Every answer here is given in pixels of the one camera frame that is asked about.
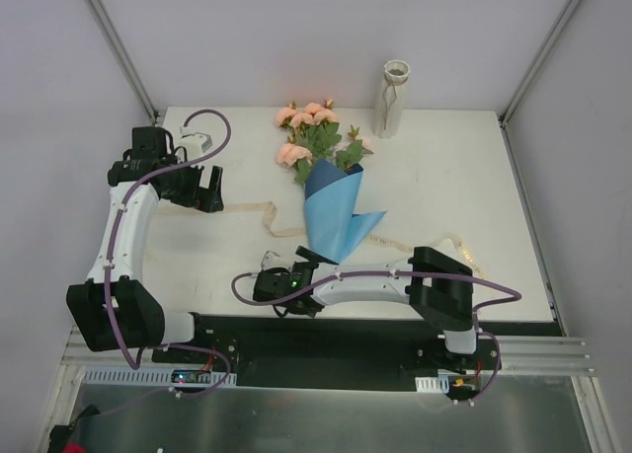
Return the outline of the blue wrapping paper sheet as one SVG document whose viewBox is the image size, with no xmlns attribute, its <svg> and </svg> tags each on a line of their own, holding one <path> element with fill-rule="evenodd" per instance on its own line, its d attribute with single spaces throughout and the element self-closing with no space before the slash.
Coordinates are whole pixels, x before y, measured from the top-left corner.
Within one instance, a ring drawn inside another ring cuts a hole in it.
<svg viewBox="0 0 632 453">
<path fill-rule="evenodd" d="M 307 178 L 304 218 L 309 249 L 332 263 L 344 261 L 385 215 L 355 213 L 362 176 L 360 164 L 345 171 L 319 160 Z"/>
</svg>

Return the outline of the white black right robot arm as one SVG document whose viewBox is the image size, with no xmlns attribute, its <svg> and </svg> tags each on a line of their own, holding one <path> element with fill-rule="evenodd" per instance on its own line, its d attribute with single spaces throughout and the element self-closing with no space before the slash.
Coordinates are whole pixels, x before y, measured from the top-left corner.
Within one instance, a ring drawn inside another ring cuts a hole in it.
<svg viewBox="0 0 632 453">
<path fill-rule="evenodd" d="M 471 276 L 466 264 L 430 247 L 418 247 L 407 259 L 369 265 L 339 265 L 302 248 L 302 257 L 283 262 L 265 254 L 253 300 L 273 302 L 304 287 L 303 295 L 282 302 L 294 315 L 314 317 L 323 309 L 352 302 L 406 305 L 442 332 L 444 356 L 455 368 L 467 368 L 480 355 L 472 318 L 473 284 L 469 281 L 413 276 L 414 271 Z"/>
</svg>

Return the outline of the white ribbed ceramic vase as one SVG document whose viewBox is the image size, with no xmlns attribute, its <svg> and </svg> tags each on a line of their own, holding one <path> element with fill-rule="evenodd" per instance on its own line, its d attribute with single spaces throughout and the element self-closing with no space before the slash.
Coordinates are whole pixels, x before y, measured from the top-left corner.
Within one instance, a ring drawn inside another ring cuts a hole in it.
<svg viewBox="0 0 632 453">
<path fill-rule="evenodd" d="M 411 68 L 406 61 L 390 60 L 384 64 L 372 119 L 375 136 L 391 138 L 397 133 L 405 108 L 410 74 Z"/>
</svg>

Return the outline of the cream printed ribbon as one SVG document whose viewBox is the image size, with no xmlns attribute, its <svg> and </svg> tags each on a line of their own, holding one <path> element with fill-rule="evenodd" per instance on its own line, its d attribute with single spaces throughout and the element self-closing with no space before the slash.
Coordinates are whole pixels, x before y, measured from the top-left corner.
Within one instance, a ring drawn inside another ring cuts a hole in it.
<svg viewBox="0 0 632 453">
<path fill-rule="evenodd" d="M 169 202 L 158 204 L 149 224 L 148 242 L 142 260 L 142 275 L 152 287 L 169 276 L 183 282 L 212 269 L 227 277 L 242 264 L 254 263 L 257 256 L 243 256 L 243 250 L 271 249 L 286 255 L 297 245 L 307 244 L 306 224 L 297 206 L 276 206 L 271 201 L 228 203 L 224 210 L 203 213 Z M 376 261 L 384 257 L 410 255 L 416 246 L 429 246 L 470 266 L 473 273 L 487 278 L 480 258 L 451 231 L 415 235 L 391 214 L 386 214 L 365 237 L 349 263 Z M 375 248 L 383 249 L 380 255 Z"/>
</svg>

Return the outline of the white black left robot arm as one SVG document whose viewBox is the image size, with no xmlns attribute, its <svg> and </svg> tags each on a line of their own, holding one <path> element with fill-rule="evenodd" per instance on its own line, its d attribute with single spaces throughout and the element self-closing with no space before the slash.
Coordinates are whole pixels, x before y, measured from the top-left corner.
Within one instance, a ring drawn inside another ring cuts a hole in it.
<svg viewBox="0 0 632 453">
<path fill-rule="evenodd" d="M 188 363 L 202 361 L 207 337 L 196 331 L 195 316 L 164 309 L 142 283 L 150 222 L 160 201 L 212 213 L 223 208 L 223 170 L 214 166 L 207 184 L 203 161 L 213 154 L 211 137 L 181 129 L 180 139 L 162 127 L 136 127 L 131 146 L 107 174 L 108 220 L 85 282 L 69 286 L 66 304 L 88 348 L 118 350 L 129 367 L 140 366 L 136 349 L 174 343 Z"/>
</svg>

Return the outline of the pink rose stem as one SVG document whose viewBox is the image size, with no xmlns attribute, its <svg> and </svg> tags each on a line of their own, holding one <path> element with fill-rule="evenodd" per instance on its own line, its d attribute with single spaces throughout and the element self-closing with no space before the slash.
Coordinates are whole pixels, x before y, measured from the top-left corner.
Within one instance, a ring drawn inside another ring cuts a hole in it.
<svg viewBox="0 0 632 453">
<path fill-rule="evenodd" d="M 341 170 L 349 173 L 364 157 L 373 154 L 370 137 L 360 133 L 358 126 L 350 126 L 347 137 L 334 148 L 333 163 Z"/>
<path fill-rule="evenodd" d="M 342 140 L 332 101 L 323 105 L 309 103 L 301 109 L 292 102 L 276 112 L 275 124 L 288 132 L 286 142 L 307 147 L 314 161 L 332 158 L 335 146 Z"/>
<path fill-rule="evenodd" d="M 281 166 L 293 169 L 296 173 L 294 179 L 304 186 L 313 168 L 314 156 L 307 147 L 286 142 L 277 150 L 276 162 Z"/>
</svg>

